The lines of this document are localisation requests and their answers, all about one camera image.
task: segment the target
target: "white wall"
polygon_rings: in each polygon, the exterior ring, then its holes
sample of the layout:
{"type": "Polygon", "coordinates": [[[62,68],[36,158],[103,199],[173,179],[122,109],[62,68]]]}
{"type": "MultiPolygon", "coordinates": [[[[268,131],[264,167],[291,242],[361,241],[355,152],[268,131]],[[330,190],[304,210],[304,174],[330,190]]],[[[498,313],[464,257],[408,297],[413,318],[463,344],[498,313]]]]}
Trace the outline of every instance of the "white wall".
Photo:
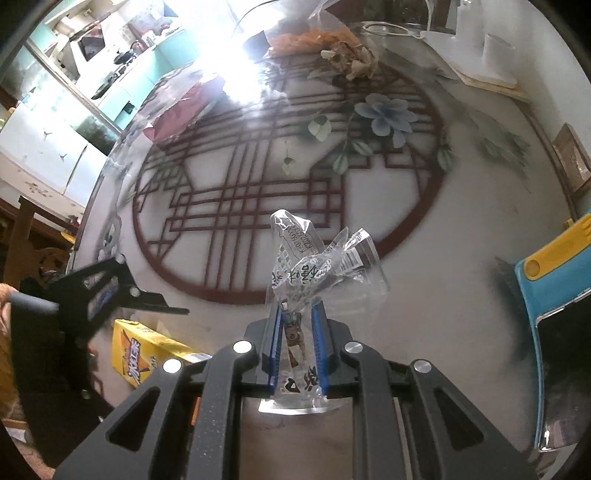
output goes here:
{"type": "MultiPolygon", "coordinates": [[[[517,50],[515,74],[553,141],[565,122],[591,154],[591,83],[562,37],[528,0],[482,0],[485,31],[517,50]]],[[[591,192],[580,202],[591,206],[591,192]]]]}

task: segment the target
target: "crumpled paper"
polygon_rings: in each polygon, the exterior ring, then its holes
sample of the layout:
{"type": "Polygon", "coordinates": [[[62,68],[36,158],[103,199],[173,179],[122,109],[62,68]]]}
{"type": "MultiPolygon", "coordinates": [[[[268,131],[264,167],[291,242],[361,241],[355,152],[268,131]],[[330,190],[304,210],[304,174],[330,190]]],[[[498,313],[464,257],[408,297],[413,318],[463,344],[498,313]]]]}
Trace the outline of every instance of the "crumpled paper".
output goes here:
{"type": "Polygon", "coordinates": [[[355,78],[374,76],[378,68],[378,58],[363,45],[352,47],[347,42],[340,41],[331,50],[322,50],[320,55],[339,73],[345,73],[345,78],[352,81],[355,78]]]}

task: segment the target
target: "clear plastic bag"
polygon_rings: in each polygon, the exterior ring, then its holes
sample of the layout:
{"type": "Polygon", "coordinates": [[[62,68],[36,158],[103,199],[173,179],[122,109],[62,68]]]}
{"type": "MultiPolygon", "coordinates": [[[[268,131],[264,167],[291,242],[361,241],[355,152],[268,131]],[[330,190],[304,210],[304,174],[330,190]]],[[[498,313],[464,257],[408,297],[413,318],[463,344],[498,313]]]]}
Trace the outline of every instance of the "clear plastic bag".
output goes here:
{"type": "Polygon", "coordinates": [[[349,237],[345,228],[324,247],[309,220],[286,210],[271,215],[271,229],[278,253],[267,302],[282,310],[284,335],[277,389],[259,410],[295,415],[338,408],[344,401],[328,400],[319,385],[311,312],[322,301],[330,318],[349,324],[347,315],[355,312],[355,320],[371,321],[388,292],[374,243],[365,230],[349,237]]]}
{"type": "Polygon", "coordinates": [[[265,30],[272,57],[295,53],[313,53],[344,41],[351,46],[359,39],[326,8],[338,0],[282,0],[273,5],[283,19],[265,30]]]}

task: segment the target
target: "floral decal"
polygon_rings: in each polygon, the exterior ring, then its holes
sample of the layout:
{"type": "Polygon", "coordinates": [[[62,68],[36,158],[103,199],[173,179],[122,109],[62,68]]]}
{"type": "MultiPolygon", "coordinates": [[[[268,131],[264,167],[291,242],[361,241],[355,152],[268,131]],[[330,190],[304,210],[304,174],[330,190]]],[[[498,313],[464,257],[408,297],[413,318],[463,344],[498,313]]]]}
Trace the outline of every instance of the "floral decal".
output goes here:
{"type": "Polygon", "coordinates": [[[371,130],[380,137],[387,137],[393,131],[394,148],[406,144],[405,133],[412,133],[412,122],[418,115],[408,109],[408,102],[400,98],[390,99],[380,93],[370,93],[365,102],[355,105],[355,112],[362,117],[371,118],[371,130]]]}

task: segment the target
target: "wooden frame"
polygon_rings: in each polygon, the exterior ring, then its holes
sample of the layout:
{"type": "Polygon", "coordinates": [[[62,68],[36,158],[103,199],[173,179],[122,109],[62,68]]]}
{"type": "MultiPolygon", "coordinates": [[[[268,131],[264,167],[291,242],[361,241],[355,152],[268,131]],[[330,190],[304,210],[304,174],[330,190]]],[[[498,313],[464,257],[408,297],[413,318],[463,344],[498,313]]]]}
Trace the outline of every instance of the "wooden frame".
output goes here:
{"type": "Polygon", "coordinates": [[[580,196],[591,187],[591,159],[573,127],[564,124],[552,142],[571,195],[580,196]]]}

